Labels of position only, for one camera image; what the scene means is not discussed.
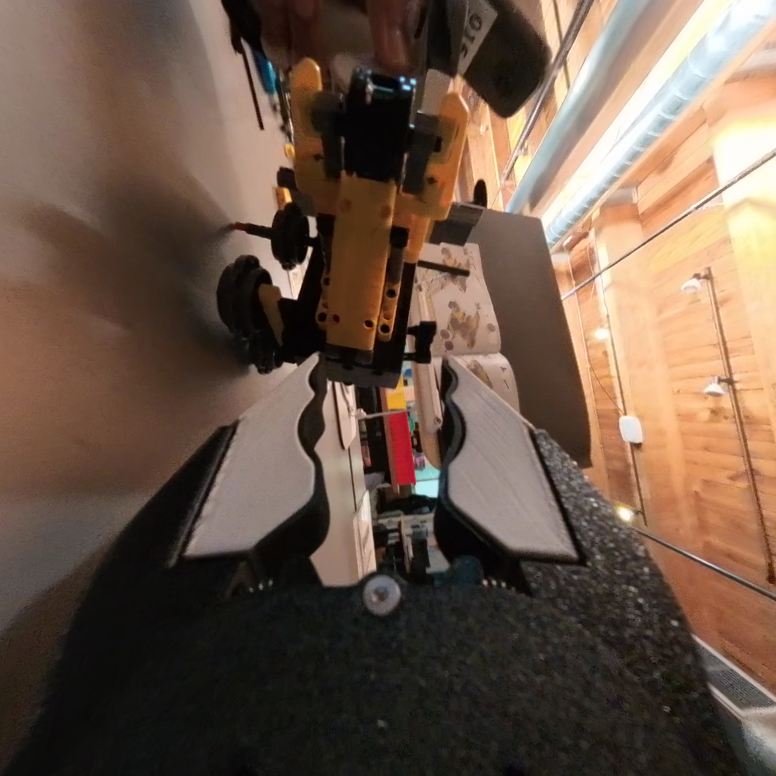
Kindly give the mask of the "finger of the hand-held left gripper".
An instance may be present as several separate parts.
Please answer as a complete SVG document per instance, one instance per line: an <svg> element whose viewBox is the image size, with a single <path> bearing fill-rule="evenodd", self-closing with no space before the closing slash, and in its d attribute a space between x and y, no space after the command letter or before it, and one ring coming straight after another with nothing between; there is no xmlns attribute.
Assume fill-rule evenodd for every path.
<svg viewBox="0 0 776 776"><path fill-rule="evenodd" d="M441 112L441 104L453 85L453 76L429 68L418 82L417 111L427 116L439 115Z"/></svg>

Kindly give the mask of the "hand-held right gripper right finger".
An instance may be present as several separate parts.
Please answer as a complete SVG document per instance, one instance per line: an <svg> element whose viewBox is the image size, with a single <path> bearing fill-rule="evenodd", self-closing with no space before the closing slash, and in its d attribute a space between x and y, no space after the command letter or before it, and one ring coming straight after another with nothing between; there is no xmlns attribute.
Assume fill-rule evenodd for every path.
<svg viewBox="0 0 776 776"><path fill-rule="evenodd" d="M435 538L445 560L524 583L523 563L582 566L585 554L533 427L459 358L441 363Z"/></svg>

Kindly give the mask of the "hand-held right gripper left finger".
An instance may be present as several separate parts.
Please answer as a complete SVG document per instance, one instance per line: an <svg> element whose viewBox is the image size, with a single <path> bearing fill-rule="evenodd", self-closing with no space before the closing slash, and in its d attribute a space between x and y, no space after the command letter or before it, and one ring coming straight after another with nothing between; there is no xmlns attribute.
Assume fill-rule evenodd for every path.
<svg viewBox="0 0 776 776"><path fill-rule="evenodd" d="M308 561L327 537L330 509L316 447L328 382L314 354L232 429L182 558L246 560L269 580Z"/></svg>

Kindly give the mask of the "yellow toy brick vehicle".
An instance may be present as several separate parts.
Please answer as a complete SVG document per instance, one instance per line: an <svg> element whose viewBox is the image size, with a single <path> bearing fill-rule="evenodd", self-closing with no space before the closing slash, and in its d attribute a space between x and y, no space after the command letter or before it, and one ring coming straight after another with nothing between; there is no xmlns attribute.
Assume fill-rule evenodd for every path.
<svg viewBox="0 0 776 776"><path fill-rule="evenodd" d="M285 269L306 262L284 297L257 257L222 272L217 307L238 355L260 374L318 356L327 378L392 389L403 363L432 361L436 324L409 325L416 269L430 244L464 245L480 218L455 205L470 111L456 92L415 111L416 82L358 67L345 93L324 87L309 58L290 72L291 199L269 227L235 230L269 241Z"/></svg>

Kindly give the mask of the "person's left hand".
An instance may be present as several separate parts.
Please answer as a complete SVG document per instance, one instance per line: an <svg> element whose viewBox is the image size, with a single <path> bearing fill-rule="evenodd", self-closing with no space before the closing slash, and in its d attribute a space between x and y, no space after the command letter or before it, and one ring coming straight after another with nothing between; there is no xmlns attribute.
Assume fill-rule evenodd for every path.
<svg viewBox="0 0 776 776"><path fill-rule="evenodd" d="M290 67L305 58L319 66L333 57L327 33L334 2L257 1L251 2L261 28L261 47L267 59ZM411 69L413 29L425 2L356 1L341 2L367 20L371 52L376 63L389 74L406 74Z"/></svg>

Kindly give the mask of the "red covered table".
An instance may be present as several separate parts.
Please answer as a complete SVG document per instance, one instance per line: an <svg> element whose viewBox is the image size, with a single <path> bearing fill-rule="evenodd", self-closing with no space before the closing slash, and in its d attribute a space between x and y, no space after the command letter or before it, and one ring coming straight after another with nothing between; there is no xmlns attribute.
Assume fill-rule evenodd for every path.
<svg viewBox="0 0 776 776"><path fill-rule="evenodd" d="M390 414L385 422L386 453L394 487L416 483L411 429L406 411Z"/></svg>

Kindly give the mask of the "printed paper sheet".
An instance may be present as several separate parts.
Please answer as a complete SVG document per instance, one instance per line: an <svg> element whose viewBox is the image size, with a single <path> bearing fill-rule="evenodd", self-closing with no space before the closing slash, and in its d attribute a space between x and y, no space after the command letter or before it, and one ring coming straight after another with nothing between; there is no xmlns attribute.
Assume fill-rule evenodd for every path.
<svg viewBox="0 0 776 776"><path fill-rule="evenodd" d="M362 579L376 571L373 513L368 492L354 512L353 528L357 578Z"/></svg>

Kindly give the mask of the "open instruction booklet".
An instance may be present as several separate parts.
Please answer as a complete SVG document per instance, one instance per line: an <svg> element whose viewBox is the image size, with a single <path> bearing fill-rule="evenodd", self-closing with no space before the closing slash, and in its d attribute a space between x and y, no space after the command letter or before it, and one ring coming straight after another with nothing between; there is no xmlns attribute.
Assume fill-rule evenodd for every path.
<svg viewBox="0 0 776 776"><path fill-rule="evenodd" d="M413 366L415 406L427 434L441 428L441 361L460 358L464 365L515 410L519 409L516 378L501 353L501 336L493 301L484 280L480 249L442 243L423 247L420 260L470 269L468 278L417 268L414 277L411 323L436 325L432 361Z"/></svg>

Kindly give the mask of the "white book stand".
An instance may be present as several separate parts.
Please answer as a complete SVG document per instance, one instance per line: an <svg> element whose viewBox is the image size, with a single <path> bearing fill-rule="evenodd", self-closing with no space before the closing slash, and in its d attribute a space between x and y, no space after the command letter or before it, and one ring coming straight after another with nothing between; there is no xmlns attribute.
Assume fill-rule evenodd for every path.
<svg viewBox="0 0 776 776"><path fill-rule="evenodd" d="M546 432L586 468L592 449L587 405L541 224L536 218L478 209L480 218L465 244L480 249L501 353L516 378L517 411L533 427L537 444L539 432ZM419 416L418 421L422 452L441 470L440 429L427 434Z"/></svg>

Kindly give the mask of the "thin black axle rod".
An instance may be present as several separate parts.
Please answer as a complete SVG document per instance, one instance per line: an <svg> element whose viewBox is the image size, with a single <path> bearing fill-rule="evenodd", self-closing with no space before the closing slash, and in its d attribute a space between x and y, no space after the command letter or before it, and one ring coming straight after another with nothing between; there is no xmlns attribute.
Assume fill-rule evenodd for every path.
<svg viewBox="0 0 776 776"><path fill-rule="evenodd" d="M261 107L257 97L253 70L251 69L251 58L249 57L249 49L244 44L241 38L238 38L238 53L240 55L242 63L244 64L246 78L247 78L247 85L250 92L251 103L254 107L255 116L257 119L257 125L259 127L259 130L263 132L265 131L265 124L263 121Z"/></svg>

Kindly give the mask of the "silver ceiling duct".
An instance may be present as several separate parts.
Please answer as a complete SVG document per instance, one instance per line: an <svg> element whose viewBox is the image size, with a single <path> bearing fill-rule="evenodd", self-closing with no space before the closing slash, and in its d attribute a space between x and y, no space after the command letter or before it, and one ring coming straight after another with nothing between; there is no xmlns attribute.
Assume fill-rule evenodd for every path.
<svg viewBox="0 0 776 776"><path fill-rule="evenodd" d="M774 29L774 1L615 2L507 213L554 247Z"/></svg>

